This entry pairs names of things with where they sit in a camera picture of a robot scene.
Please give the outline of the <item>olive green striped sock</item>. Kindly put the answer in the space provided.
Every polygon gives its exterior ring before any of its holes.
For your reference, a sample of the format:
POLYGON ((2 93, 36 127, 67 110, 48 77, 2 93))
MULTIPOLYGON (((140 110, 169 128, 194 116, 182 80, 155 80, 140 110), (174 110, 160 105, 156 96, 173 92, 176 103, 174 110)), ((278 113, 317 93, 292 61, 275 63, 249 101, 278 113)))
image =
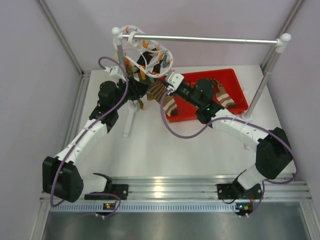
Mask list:
POLYGON ((144 103, 143 103, 143 101, 142 101, 141 99, 138 99, 137 102, 138 102, 139 108, 140 108, 141 110, 143 110, 143 109, 144 109, 144 103))

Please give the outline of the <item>brown beige striped sock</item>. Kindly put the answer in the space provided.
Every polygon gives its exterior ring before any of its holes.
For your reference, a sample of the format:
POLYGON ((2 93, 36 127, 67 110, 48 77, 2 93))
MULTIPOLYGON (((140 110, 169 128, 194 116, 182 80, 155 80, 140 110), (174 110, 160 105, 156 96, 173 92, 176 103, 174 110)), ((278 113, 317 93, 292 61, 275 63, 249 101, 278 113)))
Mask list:
MULTIPOLYGON (((157 79, 154 83, 152 83, 148 89, 148 91, 154 91, 154 97, 159 104, 161 103, 161 99, 164 93, 167 91, 163 81, 161 79, 157 79)), ((170 96, 166 95, 163 102, 163 110, 168 116, 177 116, 179 113, 178 105, 175 99, 170 96)))

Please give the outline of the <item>black white striped sock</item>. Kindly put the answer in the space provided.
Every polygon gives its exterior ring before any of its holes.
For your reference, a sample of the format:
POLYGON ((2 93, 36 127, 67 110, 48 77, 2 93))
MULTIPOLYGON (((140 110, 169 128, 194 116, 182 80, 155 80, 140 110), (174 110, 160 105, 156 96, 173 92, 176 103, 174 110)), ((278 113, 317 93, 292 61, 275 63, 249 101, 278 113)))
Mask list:
POLYGON ((149 65, 152 61, 155 62, 155 65, 153 66, 152 73, 153 74, 159 74, 161 71, 161 64, 163 62, 163 56, 156 57, 156 55, 150 51, 145 51, 142 53, 142 55, 137 60, 137 64, 141 67, 146 67, 149 65))

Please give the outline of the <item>white round clip hanger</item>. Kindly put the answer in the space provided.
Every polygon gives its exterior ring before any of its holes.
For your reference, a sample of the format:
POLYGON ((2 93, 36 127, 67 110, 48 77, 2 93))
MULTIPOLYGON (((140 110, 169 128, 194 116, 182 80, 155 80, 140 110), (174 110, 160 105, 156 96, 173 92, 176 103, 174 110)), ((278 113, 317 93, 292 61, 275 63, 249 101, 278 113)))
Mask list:
POLYGON ((143 35, 144 32, 134 25, 126 25, 124 27, 113 27, 113 45, 120 64, 126 67, 129 75, 139 77, 142 81, 161 78, 170 73, 173 69, 173 55, 163 45, 156 40, 134 39, 138 35, 143 35), (137 64, 139 57, 143 52, 149 51, 156 55, 163 56, 163 62, 159 74, 153 74, 153 66, 156 64, 152 61, 146 67, 141 67, 137 64))

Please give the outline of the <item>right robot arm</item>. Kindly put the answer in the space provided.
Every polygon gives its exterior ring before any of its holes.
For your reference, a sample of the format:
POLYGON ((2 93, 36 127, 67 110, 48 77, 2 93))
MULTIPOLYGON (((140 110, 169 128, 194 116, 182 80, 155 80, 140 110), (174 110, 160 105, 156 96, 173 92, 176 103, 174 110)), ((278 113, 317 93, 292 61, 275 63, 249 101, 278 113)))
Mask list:
POLYGON ((167 80, 165 85, 167 92, 164 96, 177 95, 193 105, 197 119, 205 127, 225 132, 255 152, 254 164, 231 183, 232 198, 246 198, 260 182, 273 182, 294 160, 283 129, 267 130, 235 116, 214 100, 215 90, 208 79, 199 79, 192 86, 178 74, 173 80, 167 80))

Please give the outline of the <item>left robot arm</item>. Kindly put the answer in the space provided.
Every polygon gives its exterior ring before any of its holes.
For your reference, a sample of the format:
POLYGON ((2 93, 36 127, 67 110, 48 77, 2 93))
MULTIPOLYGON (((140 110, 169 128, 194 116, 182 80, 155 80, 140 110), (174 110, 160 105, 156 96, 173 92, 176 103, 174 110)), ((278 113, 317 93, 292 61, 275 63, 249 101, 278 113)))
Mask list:
POLYGON ((116 124, 118 110, 128 101, 137 101, 149 85, 129 77, 127 80, 104 81, 99 86, 97 105, 79 134, 55 157, 47 156, 42 163, 42 189, 62 201, 74 203, 81 196, 99 195, 103 199, 113 194, 112 179, 103 173, 81 176, 81 168, 95 145, 116 124))

